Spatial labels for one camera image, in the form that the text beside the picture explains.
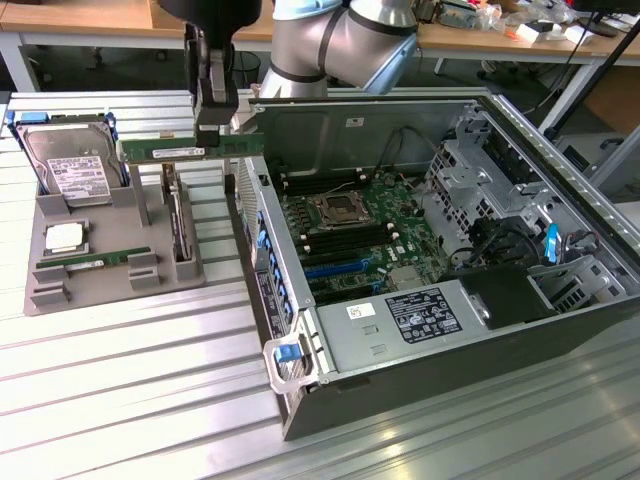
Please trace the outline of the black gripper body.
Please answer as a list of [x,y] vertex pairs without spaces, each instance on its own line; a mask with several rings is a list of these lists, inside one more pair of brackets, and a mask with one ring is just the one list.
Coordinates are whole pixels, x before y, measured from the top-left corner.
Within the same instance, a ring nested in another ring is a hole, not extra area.
[[208,49],[231,46],[233,35],[261,15],[261,0],[160,0],[168,14],[185,22],[185,41],[204,39]]

